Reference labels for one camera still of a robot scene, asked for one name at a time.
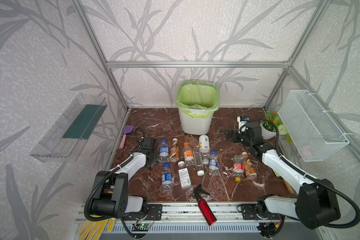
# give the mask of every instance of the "glove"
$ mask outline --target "glove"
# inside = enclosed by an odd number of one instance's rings
[[[91,222],[86,220],[85,223],[79,228],[77,234],[80,235],[79,240],[98,240],[101,234],[104,231],[104,228],[109,220],[109,224],[107,227],[107,232],[111,232],[113,230],[113,226],[115,224],[115,219],[110,218],[98,222]]]

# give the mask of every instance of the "spatula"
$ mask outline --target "spatula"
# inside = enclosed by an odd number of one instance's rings
[[[119,149],[123,149],[123,148],[124,148],[124,143],[125,143],[125,138],[127,137],[127,133],[132,132],[132,130],[133,130],[133,125],[126,125],[126,126],[124,127],[124,130],[123,130],[124,136],[123,136],[123,139],[122,139],[121,142],[120,142]]]

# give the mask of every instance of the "mesh basket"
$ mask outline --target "mesh basket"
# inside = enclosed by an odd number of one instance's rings
[[[307,90],[292,90],[279,116],[305,162],[323,161],[349,144],[344,133]]]

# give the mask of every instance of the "wooden handle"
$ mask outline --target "wooden handle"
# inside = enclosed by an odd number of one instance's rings
[[[121,142],[120,142],[119,149],[123,149],[123,148],[124,148],[124,143],[125,143],[125,138],[126,138],[126,137],[127,137],[127,135],[124,134],[123,139],[122,139]]]

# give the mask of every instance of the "trash can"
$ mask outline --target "trash can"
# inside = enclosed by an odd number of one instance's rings
[[[177,91],[176,106],[183,132],[194,135],[207,134],[213,113],[220,106],[220,88],[209,82],[186,81]]]

